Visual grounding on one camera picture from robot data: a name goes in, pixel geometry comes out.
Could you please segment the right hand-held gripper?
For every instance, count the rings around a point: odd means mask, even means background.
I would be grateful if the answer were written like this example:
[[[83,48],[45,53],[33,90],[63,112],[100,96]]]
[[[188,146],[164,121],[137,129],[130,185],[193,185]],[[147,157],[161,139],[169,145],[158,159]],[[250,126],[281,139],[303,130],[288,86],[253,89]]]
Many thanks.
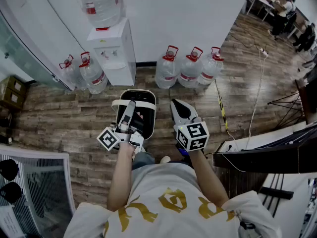
[[[201,120],[195,108],[179,99],[172,99],[170,108],[179,145],[187,152],[205,148],[210,134],[206,122]]]

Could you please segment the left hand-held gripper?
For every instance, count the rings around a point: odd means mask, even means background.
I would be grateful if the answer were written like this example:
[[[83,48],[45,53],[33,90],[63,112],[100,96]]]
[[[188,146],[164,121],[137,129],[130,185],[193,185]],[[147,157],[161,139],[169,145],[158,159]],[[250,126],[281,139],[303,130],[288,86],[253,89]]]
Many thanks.
[[[97,140],[106,150],[117,149],[121,142],[126,142],[135,147],[135,153],[142,151],[144,120],[134,111],[135,107],[135,101],[129,101],[119,125],[112,123],[99,134]]]

